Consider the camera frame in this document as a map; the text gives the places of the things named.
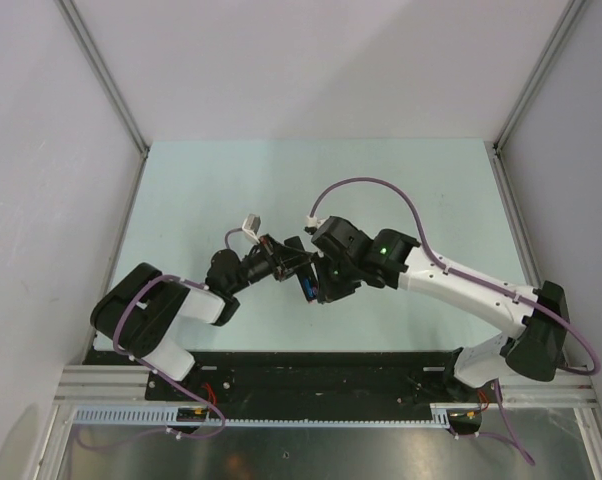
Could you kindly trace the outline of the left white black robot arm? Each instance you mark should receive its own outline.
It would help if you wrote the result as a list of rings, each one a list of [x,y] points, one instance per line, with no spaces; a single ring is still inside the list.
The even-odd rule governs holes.
[[[318,287],[312,260],[298,237],[280,243],[263,235],[244,257],[229,248],[217,251],[203,283],[142,262],[96,304],[90,324],[112,341],[116,352],[166,375],[168,389],[188,400],[200,392],[202,376],[193,369],[194,356],[169,338],[173,322],[221,327],[240,306],[236,295],[266,277],[285,281],[297,275],[302,293],[313,301]]]

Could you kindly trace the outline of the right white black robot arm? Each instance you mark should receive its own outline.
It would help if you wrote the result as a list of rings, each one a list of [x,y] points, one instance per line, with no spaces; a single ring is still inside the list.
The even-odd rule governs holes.
[[[309,217],[306,231],[318,249],[318,300],[330,303],[362,284],[427,295],[459,308],[498,330],[498,335],[452,353],[442,375],[444,393],[465,401],[478,388],[516,373],[550,382],[562,361],[566,329],[564,289],[546,281],[539,288],[500,282],[457,264],[444,265],[423,242],[392,229],[368,237],[341,217]]]

